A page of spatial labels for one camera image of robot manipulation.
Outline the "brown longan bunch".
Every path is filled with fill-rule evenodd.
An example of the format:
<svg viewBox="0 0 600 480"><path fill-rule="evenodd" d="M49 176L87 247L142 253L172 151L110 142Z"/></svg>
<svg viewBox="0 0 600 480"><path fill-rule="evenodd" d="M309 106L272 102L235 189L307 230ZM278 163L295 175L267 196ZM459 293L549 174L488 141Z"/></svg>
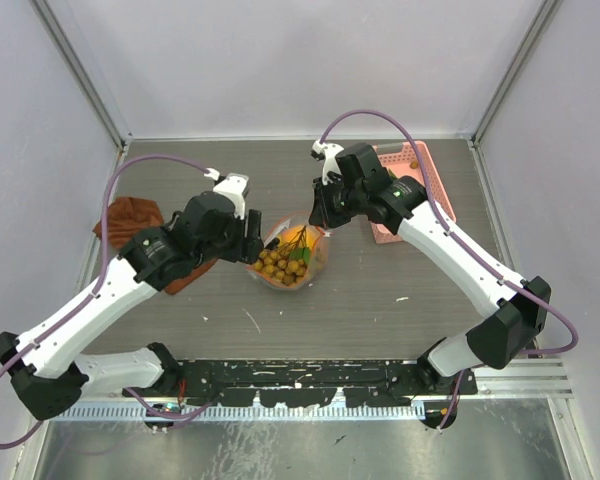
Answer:
<svg viewBox="0 0 600 480"><path fill-rule="evenodd" d="M299 288L309 281L313 250L306 247L291 251L279 248L279 239L276 238L278 233L265 245L259 259L248 267L248 271L268 286L283 290Z"/></svg>

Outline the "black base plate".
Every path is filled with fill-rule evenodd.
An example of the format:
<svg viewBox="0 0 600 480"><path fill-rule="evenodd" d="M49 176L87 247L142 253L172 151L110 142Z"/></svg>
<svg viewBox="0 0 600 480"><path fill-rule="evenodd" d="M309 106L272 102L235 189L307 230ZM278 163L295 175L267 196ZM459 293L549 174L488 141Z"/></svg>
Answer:
<svg viewBox="0 0 600 480"><path fill-rule="evenodd" d="M325 407L338 394L348 408L409 406L413 399L446 396L455 382L427 386L419 366L404 360L183 361L169 390L138 388L145 399L182 396L189 405Z"/></svg>

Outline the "orange peach toy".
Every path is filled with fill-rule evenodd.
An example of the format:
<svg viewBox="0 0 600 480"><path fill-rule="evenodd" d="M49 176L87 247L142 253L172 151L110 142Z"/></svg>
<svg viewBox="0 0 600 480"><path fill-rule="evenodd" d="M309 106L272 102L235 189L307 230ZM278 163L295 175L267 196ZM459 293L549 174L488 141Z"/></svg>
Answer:
<svg viewBox="0 0 600 480"><path fill-rule="evenodd" d="M289 251L295 248L312 248L322 231L310 225L292 225L276 235L278 247Z"/></svg>

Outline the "brown cloth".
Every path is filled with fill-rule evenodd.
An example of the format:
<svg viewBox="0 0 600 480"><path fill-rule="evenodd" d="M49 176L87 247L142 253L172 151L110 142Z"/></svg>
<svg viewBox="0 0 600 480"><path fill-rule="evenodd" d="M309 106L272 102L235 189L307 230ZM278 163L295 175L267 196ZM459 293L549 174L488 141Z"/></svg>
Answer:
<svg viewBox="0 0 600 480"><path fill-rule="evenodd" d="M93 233L113 249L109 266L128 263L131 280L175 295L208 272L217 262L197 245L181 244L166 227L157 203L119 197L107 210L107 227Z"/></svg>

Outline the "clear orange-zip bag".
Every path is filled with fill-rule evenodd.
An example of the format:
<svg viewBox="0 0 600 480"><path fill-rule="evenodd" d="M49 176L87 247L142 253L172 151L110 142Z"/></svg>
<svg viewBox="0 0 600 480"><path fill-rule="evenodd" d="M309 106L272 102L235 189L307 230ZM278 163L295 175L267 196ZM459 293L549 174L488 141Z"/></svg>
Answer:
<svg viewBox="0 0 600 480"><path fill-rule="evenodd" d="M308 212L295 212L272 228L264 249L247 267L254 280L288 292L312 284L327 264L330 233L311 226L308 219Z"/></svg>

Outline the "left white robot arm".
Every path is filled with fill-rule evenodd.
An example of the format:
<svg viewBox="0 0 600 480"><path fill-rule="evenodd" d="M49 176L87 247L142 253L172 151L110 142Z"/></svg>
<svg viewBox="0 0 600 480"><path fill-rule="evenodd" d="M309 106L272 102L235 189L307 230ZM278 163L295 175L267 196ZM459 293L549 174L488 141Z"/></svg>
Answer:
<svg viewBox="0 0 600 480"><path fill-rule="evenodd" d="M113 258L103 277L45 322L0 334L0 362L25 408L44 421L83 395L124 388L168 396L181 365L161 343L133 352L88 356L84 349L135 306L214 260L251 264L263 248L260 211L243 200L206 191L171 222L140 230Z"/></svg>

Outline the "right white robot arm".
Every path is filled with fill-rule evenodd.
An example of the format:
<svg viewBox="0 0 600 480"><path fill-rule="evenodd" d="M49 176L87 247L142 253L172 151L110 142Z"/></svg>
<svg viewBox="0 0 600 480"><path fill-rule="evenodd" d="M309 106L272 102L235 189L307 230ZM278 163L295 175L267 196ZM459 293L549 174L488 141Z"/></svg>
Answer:
<svg viewBox="0 0 600 480"><path fill-rule="evenodd" d="M424 390L439 394L461 371L478 365L504 369L542 332L551 288L500 264L462 231L409 175L395 178L376 150L315 141L322 173L313 181L309 223L333 230L364 215L426 255L466 295L483 320L446 337L417 360Z"/></svg>

